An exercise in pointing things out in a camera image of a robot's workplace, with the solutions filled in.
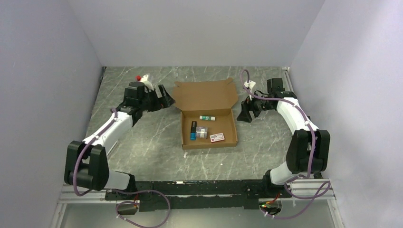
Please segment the small red white box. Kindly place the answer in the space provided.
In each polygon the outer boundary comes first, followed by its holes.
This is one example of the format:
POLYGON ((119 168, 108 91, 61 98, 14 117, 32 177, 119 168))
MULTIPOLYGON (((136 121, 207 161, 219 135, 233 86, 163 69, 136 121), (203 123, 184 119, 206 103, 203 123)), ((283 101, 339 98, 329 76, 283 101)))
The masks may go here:
POLYGON ((216 134, 211 134, 210 135, 210 142, 211 143, 217 143, 225 140, 225 136, 223 133, 216 133, 216 134))

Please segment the brown cardboard box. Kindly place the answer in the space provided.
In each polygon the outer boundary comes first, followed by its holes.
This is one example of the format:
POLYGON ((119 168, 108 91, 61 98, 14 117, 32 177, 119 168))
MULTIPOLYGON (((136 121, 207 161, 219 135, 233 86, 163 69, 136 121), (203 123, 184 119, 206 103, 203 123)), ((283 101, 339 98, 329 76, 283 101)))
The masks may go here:
POLYGON ((175 82, 175 107, 180 110, 182 148, 235 147, 238 143, 233 106, 238 102, 233 78, 175 82))

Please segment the white green capped tube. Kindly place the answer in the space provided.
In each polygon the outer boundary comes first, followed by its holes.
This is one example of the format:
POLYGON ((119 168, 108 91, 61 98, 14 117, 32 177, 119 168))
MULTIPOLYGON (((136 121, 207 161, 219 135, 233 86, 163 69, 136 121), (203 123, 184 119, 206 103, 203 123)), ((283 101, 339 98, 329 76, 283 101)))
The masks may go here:
POLYGON ((206 120, 206 121, 215 121, 216 117, 214 116, 205 116, 205 115, 200 115, 199 116, 200 120, 206 120))

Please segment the blue capped glue stick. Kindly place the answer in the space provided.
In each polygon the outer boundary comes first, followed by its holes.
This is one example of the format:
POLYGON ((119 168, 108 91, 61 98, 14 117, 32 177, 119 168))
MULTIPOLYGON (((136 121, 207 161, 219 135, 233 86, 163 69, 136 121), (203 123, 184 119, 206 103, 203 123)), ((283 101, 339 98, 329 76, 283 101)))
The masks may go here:
POLYGON ((197 129, 197 122, 192 121, 190 130, 190 140, 196 140, 196 129, 197 129))

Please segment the clear plastic jar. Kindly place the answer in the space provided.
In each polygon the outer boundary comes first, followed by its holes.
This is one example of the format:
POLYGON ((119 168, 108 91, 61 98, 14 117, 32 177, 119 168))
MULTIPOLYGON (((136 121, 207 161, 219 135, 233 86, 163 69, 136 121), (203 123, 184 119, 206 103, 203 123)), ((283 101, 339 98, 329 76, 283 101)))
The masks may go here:
POLYGON ((208 137, 208 127, 197 126, 196 127, 196 137, 201 139, 206 139, 208 137))

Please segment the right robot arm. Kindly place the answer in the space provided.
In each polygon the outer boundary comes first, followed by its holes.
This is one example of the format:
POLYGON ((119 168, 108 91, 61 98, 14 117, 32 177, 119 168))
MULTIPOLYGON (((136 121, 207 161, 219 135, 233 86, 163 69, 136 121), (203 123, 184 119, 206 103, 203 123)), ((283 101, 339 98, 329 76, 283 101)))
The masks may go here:
POLYGON ((325 171, 328 163, 330 133, 319 129, 299 105, 297 96, 283 87, 281 78, 267 81, 266 93, 251 92, 253 81, 246 81, 244 88, 248 96, 241 102, 238 121, 251 123, 262 111, 275 110, 286 121, 292 139, 286 153, 286 160, 265 174, 267 181, 262 183, 262 192, 274 197, 280 186, 301 174, 308 176, 325 171))

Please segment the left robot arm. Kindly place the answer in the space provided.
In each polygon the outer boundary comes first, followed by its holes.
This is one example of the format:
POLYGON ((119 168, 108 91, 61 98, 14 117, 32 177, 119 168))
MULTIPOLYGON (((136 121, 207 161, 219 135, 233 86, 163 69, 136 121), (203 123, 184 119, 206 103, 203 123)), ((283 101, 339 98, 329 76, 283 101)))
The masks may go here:
POLYGON ((73 186, 77 196, 104 189, 115 190, 126 200, 136 195, 135 176, 109 169, 107 154, 145 111, 158 111, 175 103, 163 85, 157 88, 160 94, 147 79, 129 83, 123 101, 111 110, 107 122, 89 137, 68 145, 64 182, 73 186))

